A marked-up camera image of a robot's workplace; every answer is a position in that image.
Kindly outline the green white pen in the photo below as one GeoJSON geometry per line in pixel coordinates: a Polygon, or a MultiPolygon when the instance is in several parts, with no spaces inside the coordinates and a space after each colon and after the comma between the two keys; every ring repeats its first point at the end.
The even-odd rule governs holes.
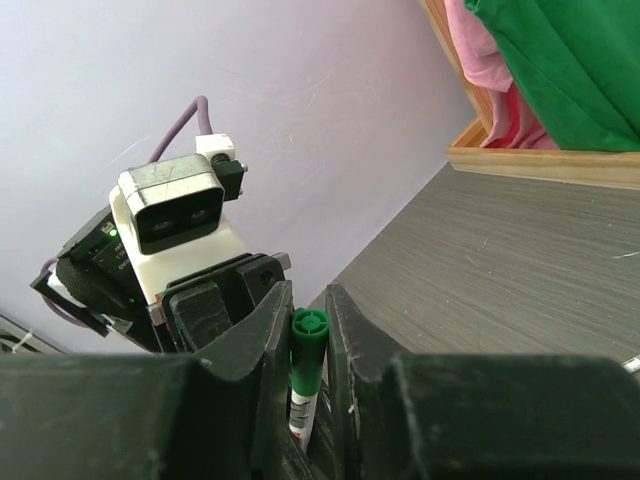
{"type": "Polygon", "coordinates": [[[311,396],[291,391],[289,410],[289,429],[298,440],[299,446],[306,451],[312,436],[318,393],[311,396]]]}

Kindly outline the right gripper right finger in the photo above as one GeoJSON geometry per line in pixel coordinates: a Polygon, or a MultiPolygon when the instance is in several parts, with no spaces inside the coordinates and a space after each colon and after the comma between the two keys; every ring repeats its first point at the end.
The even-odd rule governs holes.
{"type": "Polygon", "coordinates": [[[417,354],[328,286],[340,479],[635,479],[639,385],[616,361],[417,354]]]}

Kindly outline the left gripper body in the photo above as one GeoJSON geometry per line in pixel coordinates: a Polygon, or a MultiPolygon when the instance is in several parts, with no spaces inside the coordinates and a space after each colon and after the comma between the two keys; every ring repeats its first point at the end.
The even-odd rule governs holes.
{"type": "Polygon", "coordinates": [[[151,307],[162,350],[204,348],[252,313],[290,268],[283,252],[244,253],[169,282],[151,307]]]}

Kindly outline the black white marker pen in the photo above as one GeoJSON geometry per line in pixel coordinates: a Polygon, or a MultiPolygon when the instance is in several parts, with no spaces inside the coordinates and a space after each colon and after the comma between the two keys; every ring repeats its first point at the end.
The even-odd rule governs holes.
{"type": "Polygon", "coordinates": [[[621,364],[621,366],[631,374],[640,371],[640,355],[636,355],[621,364]]]}

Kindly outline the dark green pen cap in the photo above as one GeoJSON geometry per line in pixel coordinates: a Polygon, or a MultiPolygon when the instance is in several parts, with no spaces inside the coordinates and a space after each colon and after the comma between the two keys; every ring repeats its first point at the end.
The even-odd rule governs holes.
{"type": "Polygon", "coordinates": [[[291,316],[291,386],[304,397],[318,393],[329,336],[328,314],[322,310],[298,309],[291,316]]]}

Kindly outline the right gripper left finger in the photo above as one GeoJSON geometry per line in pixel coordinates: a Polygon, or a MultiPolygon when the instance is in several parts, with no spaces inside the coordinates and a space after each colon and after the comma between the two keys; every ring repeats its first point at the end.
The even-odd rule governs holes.
{"type": "Polygon", "coordinates": [[[5,479],[277,479],[292,285],[193,354],[4,355],[5,479]]]}

